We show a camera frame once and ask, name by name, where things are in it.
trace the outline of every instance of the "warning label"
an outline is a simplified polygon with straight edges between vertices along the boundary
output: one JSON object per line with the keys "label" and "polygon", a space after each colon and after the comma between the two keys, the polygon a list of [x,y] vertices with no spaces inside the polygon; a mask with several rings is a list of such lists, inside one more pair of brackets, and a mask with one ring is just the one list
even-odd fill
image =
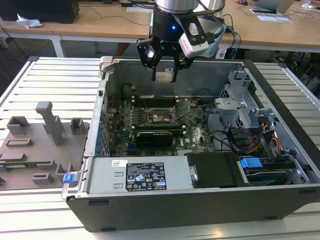
{"label": "warning label", "polygon": [[164,163],[128,163],[125,189],[128,192],[166,190]]}

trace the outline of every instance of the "gray plastic part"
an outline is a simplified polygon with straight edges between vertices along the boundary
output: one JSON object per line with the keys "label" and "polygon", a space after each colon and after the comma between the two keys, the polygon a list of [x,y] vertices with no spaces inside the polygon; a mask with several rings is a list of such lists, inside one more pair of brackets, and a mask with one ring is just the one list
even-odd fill
{"label": "gray plastic part", "polygon": [[[58,128],[58,130],[60,131],[60,133],[62,133],[62,131],[64,130],[64,126],[61,123],[60,117],[59,116],[54,116],[55,122],[56,122],[56,127]],[[44,130],[47,134],[50,134],[47,125],[43,125]]]}
{"label": "gray plastic part", "polygon": [[51,161],[50,163],[38,163],[36,165],[39,169],[47,170],[47,169],[56,169],[57,164],[55,161]]}
{"label": "gray plastic part", "polygon": [[71,119],[70,128],[72,134],[84,134],[86,130],[84,120],[79,117]]}
{"label": "gray plastic part", "polygon": [[8,148],[27,147],[32,145],[32,140],[30,138],[8,139],[4,143]]}
{"label": "gray plastic part", "polygon": [[[89,124],[84,122],[85,133],[83,134],[73,134],[69,122],[63,123],[62,127],[63,145],[60,146],[56,146],[53,139],[48,137],[43,123],[30,123],[29,126],[23,128],[25,132],[23,135],[8,133],[4,143],[8,140],[29,138],[32,140],[32,145],[8,147],[6,144],[2,144],[0,155],[11,156],[24,153],[27,158],[24,162],[17,161],[16,164],[11,161],[8,163],[10,164],[8,168],[6,162],[1,162],[0,159],[0,165],[3,165],[0,167],[0,176],[5,179],[5,184],[0,186],[0,192],[1,190],[62,188],[61,181],[69,169],[69,165],[72,164],[74,171],[80,170]],[[56,176],[58,164],[61,165],[63,174]],[[32,178],[36,173],[50,173],[54,179],[53,183],[34,184]]]}
{"label": "gray plastic part", "polygon": [[75,171],[75,169],[71,163],[69,164],[67,171],[64,170],[64,168],[62,167],[61,164],[58,164],[56,167],[55,175],[58,177],[58,179],[62,183],[63,179],[64,179],[64,175],[66,173],[70,173],[70,172],[74,172],[74,171]]}
{"label": "gray plastic part", "polygon": [[60,146],[63,144],[63,138],[61,134],[61,129],[62,129],[62,124],[61,121],[57,122],[56,118],[52,114],[52,103],[50,101],[40,101],[36,108],[35,111],[42,115],[43,120],[46,124],[46,132],[49,132],[55,145]]}
{"label": "gray plastic part", "polygon": [[24,116],[12,116],[6,126],[12,135],[24,135],[24,127],[28,127],[29,123]]}
{"label": "gray plastic part", "polygon": [[8,172],[8,169],[4,165],[0,165],[0,172]]}
{"label": "gray plastic part", "polygon": [[54,178],[51,176],[49,172],[34,173],[32,177],[32,181],[35,184],[52,184],[54,182]]}
{"label": "gray plastic part", "polygon": [[0,161],[2,162],[22,162],[27,159],[27,156],[23,153],[10,153],[10,154],[1,154]]}

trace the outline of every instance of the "blue latch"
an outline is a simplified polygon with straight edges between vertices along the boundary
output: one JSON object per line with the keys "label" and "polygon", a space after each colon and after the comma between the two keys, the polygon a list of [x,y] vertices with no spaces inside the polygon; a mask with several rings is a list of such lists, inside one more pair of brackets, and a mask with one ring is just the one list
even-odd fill
{"label": "blue latch", "polygon": [[76,184],[77,175],[75,173],[67,173],[63,176],[62,182],[64,184]]}
{"label": "blue latch", "polygon": [[240,163],[244,169],[263,168],[260,159],[257,157],[244,157],[240,160]]}

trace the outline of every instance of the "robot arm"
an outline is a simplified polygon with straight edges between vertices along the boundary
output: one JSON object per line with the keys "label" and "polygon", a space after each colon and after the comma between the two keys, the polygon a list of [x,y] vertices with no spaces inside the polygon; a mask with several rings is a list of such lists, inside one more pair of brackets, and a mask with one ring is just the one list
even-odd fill
{"label": "robot arm", "polygon": [[142,64],[153,69],[153,81],[162,57],[173,57],[175,82],[178,71],[188,69],[224,33],[224,6],[225,0],[155,0],[151,36],[137,41]]}

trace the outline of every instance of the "metal bracket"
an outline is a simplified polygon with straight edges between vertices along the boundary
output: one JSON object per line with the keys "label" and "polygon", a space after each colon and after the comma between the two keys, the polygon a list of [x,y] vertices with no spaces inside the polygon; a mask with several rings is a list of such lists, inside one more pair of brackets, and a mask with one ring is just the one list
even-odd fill
{"label": "metal bracket", "polygon": [[195,166],[189,166],[190,177],[193,182],[198,181],[198,174]]}
{"label": "metal bracket", "polygon": [[[77,183],[80,182],[81,180],[81,175],[82,175],[82,170],[80,169],[79,171],[72,171],[72,172],[69,172],[69,174],[75,174],[76,177],[75,177],[75,180]],[[61,197],[62,199],[67,199],[68,195],[69,195],[69,186],[70,186],[70,183],[64,183],[63,184],[63,187],[62,187],[62,192],[61,192]]]}
{"label": "metal bracket", "polygon": [[228,80],[233,87],[246,87],[248,88],[251,82],[251,78],[245,71],[233,71],[230,72]]}
{"label": "metal bracket", "polygon": [[242,99],[217,98],[214,102],[216,108],[223,111],[245,109],[247,107]]}
{"label": "metal bracket", "polygon": [[292,174],[289,175],[288,180],[292,181],[294,184],[309,184],[310,180],[298,161],[291,155],[289,160],[295,164],[296,169]]}
{"label": "metal bracket", "polygon": [[251,109],[249,112],[249,118],[251,120],[250,125],[258,125],[258,118],[268,118],[275,115],[271,108]]}

